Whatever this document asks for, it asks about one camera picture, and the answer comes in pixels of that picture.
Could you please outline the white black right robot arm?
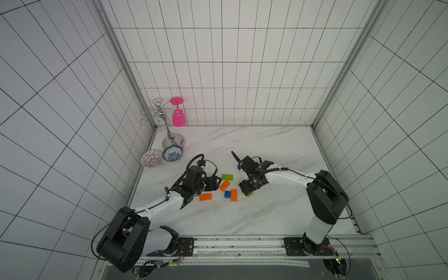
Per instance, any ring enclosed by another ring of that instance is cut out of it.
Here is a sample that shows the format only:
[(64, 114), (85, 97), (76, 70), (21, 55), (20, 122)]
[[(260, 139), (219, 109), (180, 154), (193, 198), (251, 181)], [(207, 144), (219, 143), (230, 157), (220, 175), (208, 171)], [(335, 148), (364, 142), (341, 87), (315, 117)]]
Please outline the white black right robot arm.
[(256, 162), (249, 156), (240, 159), (235, 152), (232, 152), (232, 156), (245, 178), (239, 183), (245, 196), (268, 184), (306, 190), (314, 216), (301, 238), (285, 239), (287, 248), (293, 253), (301, 251), (306, 256), (315, 256), (328, 244), (327, 235), (341, 218), (349, 202), (345, 191), (328, 171), (303, 173), (280, 167), (272, 161)]

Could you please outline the orange lego plate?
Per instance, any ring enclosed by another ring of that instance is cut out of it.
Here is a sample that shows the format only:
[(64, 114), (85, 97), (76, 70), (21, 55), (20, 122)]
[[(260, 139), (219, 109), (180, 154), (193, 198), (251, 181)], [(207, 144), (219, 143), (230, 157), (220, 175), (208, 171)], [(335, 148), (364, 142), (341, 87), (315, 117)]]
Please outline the orange lego plate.
[(228, 180), (226, 180), (226, 181), (224, 181), (224, 182), (219, 186), (219, 189), (220, 189), (220, 191), (225, 192), (226, 189), (227, 189), (230, 185), (231, 185), (231, 182), (228, 181)]
[(201, 195), (199, 196), (199, 200), (200, 200), (200, 201), (209, 201), (209, 200), (212, 200), (212, 194), (211, 194), (211, 193), (201, 194)]
[(238, 191), (236, 189), (231, 190), (231, 202), (238, 201)]

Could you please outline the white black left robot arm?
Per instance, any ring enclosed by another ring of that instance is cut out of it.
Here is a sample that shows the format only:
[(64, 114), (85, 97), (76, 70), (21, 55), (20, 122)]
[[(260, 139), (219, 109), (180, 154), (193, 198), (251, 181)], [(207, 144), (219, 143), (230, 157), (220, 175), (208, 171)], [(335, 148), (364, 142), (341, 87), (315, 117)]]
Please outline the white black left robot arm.
[(137, 209), (128, 206), (119, 209), (112, 221), (99, 230), (102, 237), (98, 245), (91, 245), (92, 254), (122, 273), (129, 271), (141, 256), (184, 254), (178, 233), (171, 227), (159, 226), (158, 222), (182, 210), (202, 193), (219, 189), (222, 179), (217, 170), (207, 174), (209, 163), (203, 154), (195, 156), (175, 183), (165, 187), (162, 198)]

